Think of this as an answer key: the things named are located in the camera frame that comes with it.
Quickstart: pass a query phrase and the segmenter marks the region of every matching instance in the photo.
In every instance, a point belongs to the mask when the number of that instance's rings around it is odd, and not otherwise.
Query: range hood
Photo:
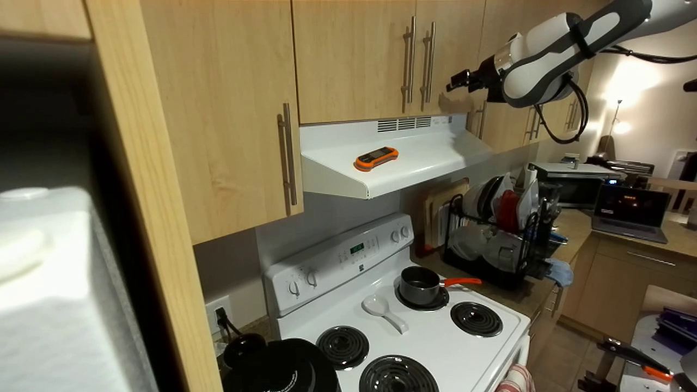
[[[378,199],[426,183],[490,157],[490,147],[465,130],[465,115],[430,117],[422,127],[379,130],[379,121],[300,127],[305,191]],[[398,158],[360,171],[360,154],[391,145]]]

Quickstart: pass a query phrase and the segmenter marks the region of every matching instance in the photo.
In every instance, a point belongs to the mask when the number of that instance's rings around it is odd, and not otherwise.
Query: appliance
[[[592,164],[531,164],[538,170],[541,195],[558,200],[567,209],[592,209],[598,191],[609,180],[622,180],[623,174]]]
[[[592,230],[667,244],[662,218],[671,194],[602,188],[592,209]]]
[[[264,287],[280,335],[324,347],[347,366],[337,370],[343,392],[372,389],[379,379],[395,389],[410,380],[441,392],[495,389],[527,362],[530,318],[472,289],[404,303],[398,278],[414,266],[412,241],[412,219],[398,214],[270,266]],[[485,329],[470,331],[469,319]]]
[[[396,147],[398,157],[371,171],[354,166],[384,145]],[[305,191],[378,199],[479,164],[490,147],[465,130],[465,115],[439,115],[422,127],[393,130],[384,121],[300,127],[300,154]]]
[[[0,194],[0,335],[3,392],[158,389],[87,191]]]

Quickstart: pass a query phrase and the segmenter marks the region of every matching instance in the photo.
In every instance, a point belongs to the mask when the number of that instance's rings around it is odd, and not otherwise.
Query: dish rack
[[[551,268],[546,258],[556,253],[560,244],[567,241],[562,235],[551,232],[553,216],[544,216],[538,211],[530,214],[520,232],[505,232],[504,228],[496,228],[490,221],[467,216],[463,211],[459,194],[450,200],[446,209],[450,209],[446,228],[444,228],[446,232],[444,232],[444,244],[441,249],[441,258],[453,268],[459,268],[469,275],[483,278],[483,284],[490,284],[504,289],[519,289],[520,285],[527,285],[525,276],[544,278]],[[476,258],[465,258],[453,250],[451,246],[453,219],[465,219],[465,218],[470,225],[479,225],[479,226],[485,225],[485,228],[495,232],[499,230],[502,235],[514,235],[520,241],[514,272],[505,272],[496,268],[495,263],[485,262],[482,254]]]

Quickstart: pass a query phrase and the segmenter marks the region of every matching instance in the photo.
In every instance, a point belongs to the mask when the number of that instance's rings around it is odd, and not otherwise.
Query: cabinet handle
[[[422,36],[422,79],[421,79],[421,108],[431,102],[431,81],[433,81],[433,22],[428,36]]]
[[[667,268],[675,268],[675,266],[677,266],[677,263],[673,263],[673,262],[658,258],[658,257],[643,254],[643,253],[631,253],[631,250],[628,250],[628,254],[630,254],[630,257],[644,258],[644,262],[652,262],[652,263],[660,263],[660,266],[667,266]]]
[[[298,189],[296,189],[296,166],[294,166],[294,154],[293,154],[293,125],[289,125],[289,105],[287,102],[284,102],[284,114],[280,115],[280,139],[281,139],[281,158],[284,158],[285,200],[289,200],[289,205],[296,205]]]
[[[407,25],[405,35],[405,77],[401,83],[401,111],[407,111],[407,105],[412,102],[412,60],[414,60],[414,15],[412,15],[412,24]]]

